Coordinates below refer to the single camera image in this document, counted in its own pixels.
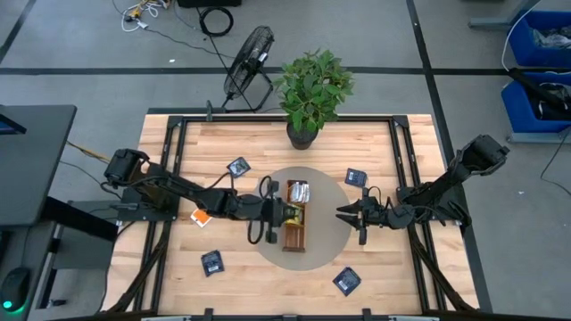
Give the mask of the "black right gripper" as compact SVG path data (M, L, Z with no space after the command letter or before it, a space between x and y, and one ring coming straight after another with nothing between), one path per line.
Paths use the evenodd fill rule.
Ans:
M343 213L360 213L360 217L346 214L335 215L348 225L358 228L359 245L365 245L367 243L367 227L369 225L382 226L386 221L386 207L384 207L375 196L371 196L369 191L369 188L364 187L362 189L362 197L359 201L336 209Z

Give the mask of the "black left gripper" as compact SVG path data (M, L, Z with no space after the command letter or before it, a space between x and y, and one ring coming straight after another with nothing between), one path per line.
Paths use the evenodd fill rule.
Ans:
M297 226L298 217L286 219L286 211L300 213L301 207L292 203L286 204L282 198L275 196L279 189L278 181L262 180L261 183L266 187L266 192L262 196L248 193L234 195L237 206L234 216L238 220L248 222L249 243L259 243L262 237L265 237L267 243L276 243L277 233L273 229L281 227L283 223Z

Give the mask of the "dark wooden tea box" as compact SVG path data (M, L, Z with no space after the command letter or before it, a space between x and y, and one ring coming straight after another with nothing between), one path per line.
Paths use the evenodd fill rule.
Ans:
M303 184L307 181L294 180L294 182ZM305 252L305 208L307 203L294 202L292 204L303 207L303 225L295 226L284 224L284 246L282 251Z

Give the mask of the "round grey table mat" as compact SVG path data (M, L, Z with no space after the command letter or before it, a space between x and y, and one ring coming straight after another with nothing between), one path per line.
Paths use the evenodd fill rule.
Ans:
M339 255L351 233L351 227L335 216L336 209L349 203L343 188L329 175L312 168L290 167L270 174L279 183L277 195L286 198L290 180L306 181L310 198L304 230L304 251L284 251L286 227L277 229L277 243L260 241L258 252L271 263L294 271L320 268Z

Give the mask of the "green plant in black pot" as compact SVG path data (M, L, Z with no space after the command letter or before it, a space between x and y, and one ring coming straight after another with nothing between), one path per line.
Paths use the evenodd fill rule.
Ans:
M338 119L336 109L352 95L355 81L329 50L305 52L282 71L273 87L286 115L286 133L293 148L306 150L326 123Z

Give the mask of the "black floor fan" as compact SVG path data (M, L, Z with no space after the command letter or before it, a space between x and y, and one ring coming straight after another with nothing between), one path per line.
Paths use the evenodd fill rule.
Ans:
M274 41L274 33L269 26L258 26L245 40L230 69L227 71L227 77L224 83L226 100L222 104L224 112L256 112L260 110L263 104L267 101L274 87L263 67L265 61L268 59L269 50ZM258 75L263 77L269 88L258 105L253 108L247 101L244 92ZM227 102L239 97L244 98L248 108L242 110L228 110L226 108Z

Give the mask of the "blue storage bin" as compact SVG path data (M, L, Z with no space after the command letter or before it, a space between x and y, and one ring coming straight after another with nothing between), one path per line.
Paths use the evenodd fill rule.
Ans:
M567 90L567 109L558 111L544 105L516 80L501 92L512 130L516 133L556 133L571 126L571 74L526 72L538 85L562 85Z
M571 49L544 47L534 40L534 30L571 27L571 12L532 11L514 28L509 44L517 63L526 67L571 69Z

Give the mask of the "black tripod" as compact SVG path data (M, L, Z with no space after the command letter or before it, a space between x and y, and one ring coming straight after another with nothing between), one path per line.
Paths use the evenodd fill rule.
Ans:
M537 119L571 121L571 85L538 83L517 68L510 69L509 76L525 89Z

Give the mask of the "black box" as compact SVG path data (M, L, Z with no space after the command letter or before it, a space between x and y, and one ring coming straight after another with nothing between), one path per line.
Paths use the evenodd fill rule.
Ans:
M178 5L182 8L195 8L195 7L237 7L240 6L243 0L177 0Z

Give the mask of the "black desk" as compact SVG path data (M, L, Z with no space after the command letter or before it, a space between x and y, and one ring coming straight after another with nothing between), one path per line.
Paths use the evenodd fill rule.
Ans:
M39 221L76 112L74 105L0 106L0 115L26 128L0 134L0 226Z

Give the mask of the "black computer mouse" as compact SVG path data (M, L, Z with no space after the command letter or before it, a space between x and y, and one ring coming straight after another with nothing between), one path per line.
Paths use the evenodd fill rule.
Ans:
M27 300L30 270L26 267L12 269L0 284L0 307L5 312L20 310Z

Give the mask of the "dark screen device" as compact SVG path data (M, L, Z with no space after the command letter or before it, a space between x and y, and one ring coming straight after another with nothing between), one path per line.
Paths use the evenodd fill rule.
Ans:
M24 126L0 113L0 136L25 135L26 132Z

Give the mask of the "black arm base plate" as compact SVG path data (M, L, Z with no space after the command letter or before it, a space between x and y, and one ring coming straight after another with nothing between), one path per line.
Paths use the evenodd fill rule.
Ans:
M120 204L116 206L121 221L174 221L178 218L179 197L168 193L166 201L156 205L146 195L134 188L123 190Z
M470 226L472 218L468 211L459 204L452 190L433 194L427 191L424 195L419 187L403 187L397 189L399 205L395 208L408 222L425 224L431 220L439 221L443 226L455 221L463 226Z

